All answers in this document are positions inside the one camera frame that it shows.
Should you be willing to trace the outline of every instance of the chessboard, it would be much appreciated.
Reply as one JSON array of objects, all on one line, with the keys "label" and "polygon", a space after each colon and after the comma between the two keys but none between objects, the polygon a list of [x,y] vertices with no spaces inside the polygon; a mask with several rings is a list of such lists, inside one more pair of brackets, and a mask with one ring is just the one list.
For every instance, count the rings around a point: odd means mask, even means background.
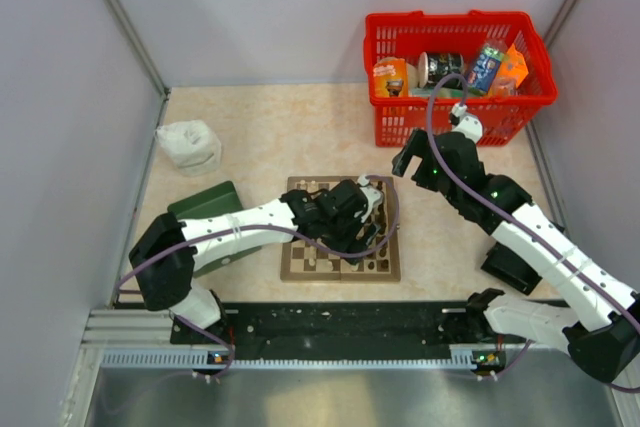
[{"label": "chessboard", "polygon": [[[292,189],[315,192],[319,189],[330,190],[341,180],[352,176],[289,177],[287,191]],[[393,205],[387,185],[374,182],[375,187],[384,194],[384,202],[374,209],[358,235],[376,222],[381,230],[376,236],[378,244],[391,227],[396,206]],[[351,265],[340,257],[328,254],[312,247],[302,240],[296,240],[282,246],[280,278],[290,282],[399,282],[400,255],[398,253],[398,233],[395,232],[389,242],[378,252],[371,254],[356,265]]]}]

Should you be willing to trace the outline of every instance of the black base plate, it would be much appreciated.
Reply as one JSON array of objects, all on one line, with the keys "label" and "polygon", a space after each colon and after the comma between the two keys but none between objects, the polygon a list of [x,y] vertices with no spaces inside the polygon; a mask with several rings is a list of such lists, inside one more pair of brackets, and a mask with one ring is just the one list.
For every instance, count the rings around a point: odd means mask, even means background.
[{"label": "black base plate", "polygon": [[[228,323],[212,331],[233,337],[239,360],[408,360],[449,358],[449,345],[496,343],[470,328],[466,302],[225,303]],[[439,327],[445,323],[446,329]],[[171,343],[210,344],[178,321]],[[507,337],[506,342],[521,342]]]}]

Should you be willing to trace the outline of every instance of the table surface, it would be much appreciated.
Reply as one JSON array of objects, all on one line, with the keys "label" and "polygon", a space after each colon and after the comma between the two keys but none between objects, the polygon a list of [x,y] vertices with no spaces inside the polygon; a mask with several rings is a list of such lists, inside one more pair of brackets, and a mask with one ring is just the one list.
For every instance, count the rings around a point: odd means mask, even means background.
[{"label": "table surface", "polygon": [[[156,149],[135,239],[172,202],[225,180],[234,182],[248,208],[279,197],[290,176],[389,175],[399,151],[375,146],[366,84],[173,89],[164,122],[194,119],[205,121],[222,141],[222,165],[210,174],[185,177]],[[480,158],[487,172],[512,177],[548,215],[525,132],[507,146],[481,148]],[[480,270],[493,241],[478,226],[463,220],[441,195],[408,178],[396,179],[396,187],[399,283],[285,283],[280,280],[280,245],[265,246],[199,282],[226,301],[459,300],[488,287],[515,293]],[[124,288],[135,289],[135,279]],[[558,295],[543,281],[531,297]]]}]

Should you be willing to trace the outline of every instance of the red basket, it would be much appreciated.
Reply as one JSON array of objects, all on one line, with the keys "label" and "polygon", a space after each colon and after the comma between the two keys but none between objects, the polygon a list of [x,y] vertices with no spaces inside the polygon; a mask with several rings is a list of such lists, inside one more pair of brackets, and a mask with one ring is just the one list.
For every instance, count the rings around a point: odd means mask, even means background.
[{"label": "red basket", "polygon": [[[375,109],[376,145],[404,145],[415,127],[425,128],[427,99],[375,96],[373,66],[384,57],[402,57],[417,65],[422,52],[456,52],[474,58],[488,39],[515,44],[524,55],[529,75],[519,95],[467,99],[469,111],[482,121],[484,135],[478,145],[505,145],[541,107],[558,95],[549,54],[523,12],[479,12],[460,15],[370,14],[366,19],[364,67],[369,76],[369,99]],[[437,99],[433,112],[436,134],[451,130],[449,111],[456,99]]]}]

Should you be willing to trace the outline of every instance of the green pad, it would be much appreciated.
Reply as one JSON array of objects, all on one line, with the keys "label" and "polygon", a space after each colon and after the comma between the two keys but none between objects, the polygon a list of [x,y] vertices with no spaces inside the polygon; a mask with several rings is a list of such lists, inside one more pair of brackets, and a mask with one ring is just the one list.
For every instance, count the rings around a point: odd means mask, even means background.
[{"label": "green pad", "polygon": [[[238,197],[238,192],[230,180],[218,184],[210,189],[203,190],[202,192],[187,197],[186,199],[179,200],[167,207],[169,212],[175,214],[178,220],[182,219],[206,219],[209,217],[218,217],[219,215],[231,214],[243,210],[242,202]],[[231,262],[237,259],[246,257],[249,254],[257,252],[260,247],[244,250],[237,254],[231,255],[228,258]],[[198,278],[209,272],[223,267],[222,259],[214,260],[202,267],[198,272],[194,274],[194,277]]]}]

